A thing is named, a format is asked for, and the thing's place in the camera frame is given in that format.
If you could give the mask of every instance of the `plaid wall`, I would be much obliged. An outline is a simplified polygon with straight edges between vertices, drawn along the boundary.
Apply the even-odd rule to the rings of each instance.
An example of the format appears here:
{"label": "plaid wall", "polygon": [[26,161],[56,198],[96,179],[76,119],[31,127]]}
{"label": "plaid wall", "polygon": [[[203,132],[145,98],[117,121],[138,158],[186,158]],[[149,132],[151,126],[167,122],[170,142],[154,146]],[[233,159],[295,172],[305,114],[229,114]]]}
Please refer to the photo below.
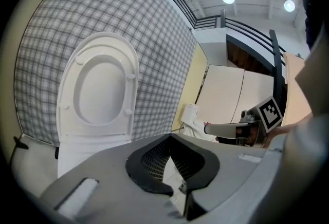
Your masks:
{"label": "plaid wall", "polygon": [[24,33],[15,70],[23,132],[59,145],[56,102],[66,63],[89,35],[126,38],[139,59],[133,139],[168,133],[196,46],[167,0],[43,0]]}

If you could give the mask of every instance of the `black pole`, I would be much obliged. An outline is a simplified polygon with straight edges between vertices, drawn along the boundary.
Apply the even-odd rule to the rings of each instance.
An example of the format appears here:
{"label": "black pole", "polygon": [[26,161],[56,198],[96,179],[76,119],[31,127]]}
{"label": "black pole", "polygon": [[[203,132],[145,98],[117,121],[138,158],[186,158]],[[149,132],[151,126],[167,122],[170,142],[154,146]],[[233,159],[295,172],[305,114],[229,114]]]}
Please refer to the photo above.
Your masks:
{"label": "black pole", "polygon": [[221,10],[221,28],[225,28],[226,24],[225,24],[225,10],[222,9]]}
{"label": "black pole", "polygon": [[283,86],[283,77],[282,77],[282,65],[280,57],[280,47],[277,39],[277,35],[274,30],[270,29],[269,36],[272,39],[273,52],[274,52],[274,85],[273,85],[273,98],[277,102],[278,106],[281,103],[281,94]]}

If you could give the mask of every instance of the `white toilet lid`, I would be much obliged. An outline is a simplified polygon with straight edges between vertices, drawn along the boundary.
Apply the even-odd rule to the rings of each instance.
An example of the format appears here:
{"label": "white toilet lid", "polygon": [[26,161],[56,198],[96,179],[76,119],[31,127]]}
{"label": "white toilet lid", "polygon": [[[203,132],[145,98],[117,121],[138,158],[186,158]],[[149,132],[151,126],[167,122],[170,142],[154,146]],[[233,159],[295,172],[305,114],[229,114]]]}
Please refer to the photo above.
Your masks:
{"label": "white toilet lid", "polygon": [[100,150],[131,142],[137,85],[137,54],[123,37],[96,33],[74,50],[57,99],[59,176]]}

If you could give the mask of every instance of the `gray floor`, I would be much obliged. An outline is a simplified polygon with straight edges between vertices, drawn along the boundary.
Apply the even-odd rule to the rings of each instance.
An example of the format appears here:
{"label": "gray floor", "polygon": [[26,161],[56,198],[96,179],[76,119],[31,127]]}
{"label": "gray floor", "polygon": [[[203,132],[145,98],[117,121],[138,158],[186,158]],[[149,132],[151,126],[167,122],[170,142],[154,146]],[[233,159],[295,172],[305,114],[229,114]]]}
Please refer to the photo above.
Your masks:
{"label": "gray floor", "polygon": [[[43,191],[57,179],[57,160],[55,147],[38,142],[29,137],[21,141],[29,146],[28,150],[16,148],[12,159],[12,171],[19,185],[40,197]],[[178,190],[182,177],[170,158],[164,170],[163,182],[170,185],[174,195],[170,201],[183,214],[185,195]]]}
{"label": "gray floor", "polygon": [[55,147],[22,137],[28,150],[16,148],[12,158],[12,171],[19,185],[40,197],[42,192],[57,179]]}

